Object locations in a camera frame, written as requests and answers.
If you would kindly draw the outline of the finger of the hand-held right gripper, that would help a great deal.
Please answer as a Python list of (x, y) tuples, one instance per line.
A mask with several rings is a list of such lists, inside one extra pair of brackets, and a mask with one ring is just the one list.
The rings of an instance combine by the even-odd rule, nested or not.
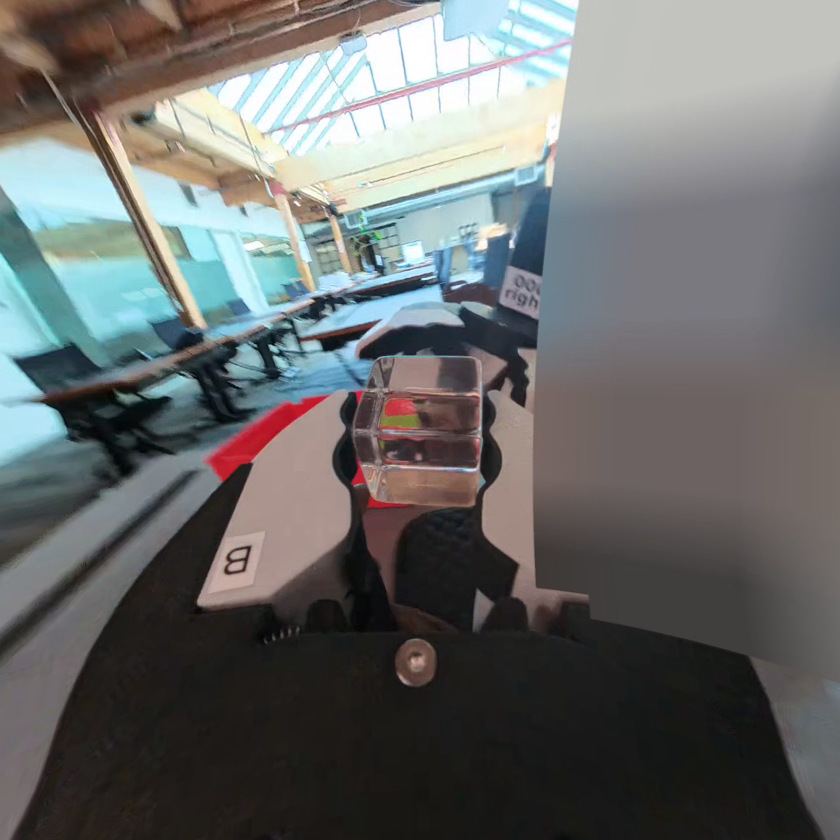
[(399, 308), (370, 327), (357, 342), (357, 359), (375, 361), (386, 356), (415, 355), (435, 342), (459, 339), (466, 325), (459, 306), (414, 303)]
[(513, 360), (503, 360), (492, 353), (483, 353), (482, 386), (485, 392), (499, 391), (514, 403), (526, 406), (529, 393), (529, 359), (518, 354)]

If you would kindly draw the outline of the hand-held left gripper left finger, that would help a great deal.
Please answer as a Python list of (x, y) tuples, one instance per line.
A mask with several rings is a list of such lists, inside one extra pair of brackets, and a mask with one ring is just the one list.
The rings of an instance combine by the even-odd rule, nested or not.
[[(394, 629), (353, 490), (358, 462), (350, 433), (358, 397), (337, 392), (301, 419), (308, 428), (289, 427), (250, 466), (198, 594), (199, 610), (268, 608), (282, 622), (302, 625), (312, 603), (329, 600), (356, 631)], [(302, 467), (302, 478), (288, 490), (249, 486), (250, 470), (283, 444), (284, 466), (289, 473)]]

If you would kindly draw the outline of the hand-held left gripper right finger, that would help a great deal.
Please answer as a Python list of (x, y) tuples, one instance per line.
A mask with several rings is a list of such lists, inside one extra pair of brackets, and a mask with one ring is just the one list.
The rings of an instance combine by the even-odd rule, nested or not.
[(495, 416), (488, 437), (500, 456), (496, 476), (483, 487), (480, 531), (501, 561), (512, 563), (508, 589), (529, 615), (558, 615), (566, 604), (589, 605), (581, 593), (536, 582), (533, 522), (533, 415), (511, 399), (490, 399)]

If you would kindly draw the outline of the clear acrylic cube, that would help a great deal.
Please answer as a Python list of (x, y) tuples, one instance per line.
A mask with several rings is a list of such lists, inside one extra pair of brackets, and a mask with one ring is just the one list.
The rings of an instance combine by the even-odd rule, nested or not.
[(481, 482), (483, 396), (481, 364), (472, 356), (377, 359), (352, 426), (371, 499), (471, 508)]

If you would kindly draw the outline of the long wooden table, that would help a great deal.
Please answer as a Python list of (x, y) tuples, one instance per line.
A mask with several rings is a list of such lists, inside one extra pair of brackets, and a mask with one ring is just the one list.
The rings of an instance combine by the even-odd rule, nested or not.
[(174, 375), (188, 374), (208, 386), (210, 395), (206, 400), (212, 414), (224, 423), (235, 419), (237, 411), (229, 405), (224, 385), (216, 382), (217, 363), (233, 363), (237, 348), (245, 345), (258, 353), (261, 364), (255, 370), (271, 382), (278, 380), (282, 373), (271, 351), (270, 335), (278, 323), (293, 323), (294, 314), (309, 310), (322, 298), (318, 291), (309, 292), (266, 312), (218, 327), (192, 348), (111, 368), (52, 391), (24, 397), (22, 403), (59, 411), (63, 406), (87, 405), (111, 396), (137, 396)]

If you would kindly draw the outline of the black office chair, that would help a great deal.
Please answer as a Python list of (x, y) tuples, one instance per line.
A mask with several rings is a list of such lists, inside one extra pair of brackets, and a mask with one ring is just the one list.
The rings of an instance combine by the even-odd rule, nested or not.
[(40, 391), (32, 402), (55, 411), (70, 440), (99, 445), (120, 477), (133, 473), (133, 453), (173, 454), (149, 427), (171, 398), (144, 395), (173, 373), (170, 365), (141, 358), (105, 368), (74, 343), (12, 361)]
[(154, 321), (150, 326), (157, 337), (172, 352), (181, 352), (201, 344), (205, 340), (201, 329), (188, 327), (178, 318)]

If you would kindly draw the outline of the red ceiling pipe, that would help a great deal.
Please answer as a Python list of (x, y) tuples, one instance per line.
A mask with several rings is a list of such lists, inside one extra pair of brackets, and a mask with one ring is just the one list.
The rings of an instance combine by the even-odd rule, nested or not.
[(540, 48), (531, 49), (530, 51), (521, 52), (518, 55), (504, 55), (495, 58), (492, 61), (480, 65), (468, 66), (465, 69), (457, 70), (448, 74), (438, 75), (433, 79), (423, 80), (412, 85), (397, 88), (395, 90), (379, 93), (373, 97), (361, 100), (349, 101), (344, 103), (339, 108), (333, 108), (328, 111), (320, 111), (311, 116), (302, 117), (295, 122), (288, 122), (278, 125), (269, 130), (269, 133), (277, 131), (293, 132), (297, 128), (318, 124), (322, 120), (336, 120), (344, 114), (356, 112), (358, 110), (379, 108), (381, 105), (392, 102), (393, 100), (405, 98), (409, 99), (412, 95), (417, 95), (422, 92), (437, 90), (447, 84), (456, 83), (457, 81), (465, 81), (474, 76), (480, 76), (491, 72), (493, 70), (501, 70), (507, 67), (516, 67), (524, 62), (534, 61), (537, 58), (549, 57), (558, 51), (571, 47), (573, 44), (573, 37), (563, 38), (550, 45)]

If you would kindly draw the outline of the wooden post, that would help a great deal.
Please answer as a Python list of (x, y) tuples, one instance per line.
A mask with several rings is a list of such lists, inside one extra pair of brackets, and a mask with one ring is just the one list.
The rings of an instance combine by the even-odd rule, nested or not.
[(337, 213), (332, 210), (329, 210), (329, 225), (331, 227), (333, 243), (337, 249), (342, 271), (351, 276), (354, 273), (354, 268), (349, 257), (347, 246), (344, 242), (339, 217)]
[(296, 229), (296, 222), (291, 211), (288, 194), (278, 183), (271, 183), (271, 195), (287, 230), (291, 253), (296, 263), (299, 279), (308, 291), (315, 291), (317, 286), (312, 277), (309, 263), (304, 259)]
[(205, 329), (207, 323), (201, 309), (176, 262), (162, 226), (154, 217), (113, 121), (91, 101), (72, 99), (69, 110), (107, 173), (146, 258), (180, 320), (188, 327)]

